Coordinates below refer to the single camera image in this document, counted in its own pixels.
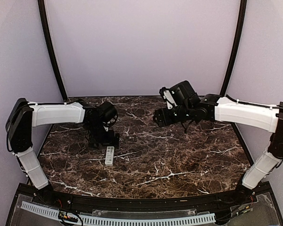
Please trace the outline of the white remote control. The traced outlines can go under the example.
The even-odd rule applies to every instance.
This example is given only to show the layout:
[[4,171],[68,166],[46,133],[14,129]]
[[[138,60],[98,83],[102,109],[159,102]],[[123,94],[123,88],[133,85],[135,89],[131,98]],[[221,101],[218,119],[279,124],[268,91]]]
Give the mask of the white remote control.
[[105,156],[105,165],[106,166],[113,166],[114,150],[115,150],[115,148],[113,146],[107,146],[106,156]]

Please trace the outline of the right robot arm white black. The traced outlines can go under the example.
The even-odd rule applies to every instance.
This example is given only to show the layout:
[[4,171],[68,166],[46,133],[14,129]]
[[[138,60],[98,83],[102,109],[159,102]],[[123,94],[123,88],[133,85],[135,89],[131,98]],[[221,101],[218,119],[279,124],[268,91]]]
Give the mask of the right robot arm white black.
[[259,104],[218,94],[200,97],[188,81],[170,88],[162,87],[159,95],[166,106],[155,110],[153,120],[161,128],[180,123],[186,133],[192,122],[211,121],[244,125],[270,133],[262,155],[242,176],[242,186],[232,192],[231,200],[235,204],[248,199],[249,190],[283,162],[283,102]]

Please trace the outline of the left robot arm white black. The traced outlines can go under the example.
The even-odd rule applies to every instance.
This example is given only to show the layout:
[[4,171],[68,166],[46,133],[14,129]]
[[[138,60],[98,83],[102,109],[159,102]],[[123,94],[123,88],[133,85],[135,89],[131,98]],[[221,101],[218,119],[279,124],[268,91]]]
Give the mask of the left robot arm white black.
[[5,124],[6,146],[20,167],[39,190],[39,198],[47,205],[57,202],[57,194],[48,187],[50,182],[34,150],[35,130],[55,124],[81,124],[87,131],[88,146],[92,149],[119,147],[119,133],[112,127],[119,114],[111,102],[93,106],[82,99],[63,103],[30,102],[19,98]]

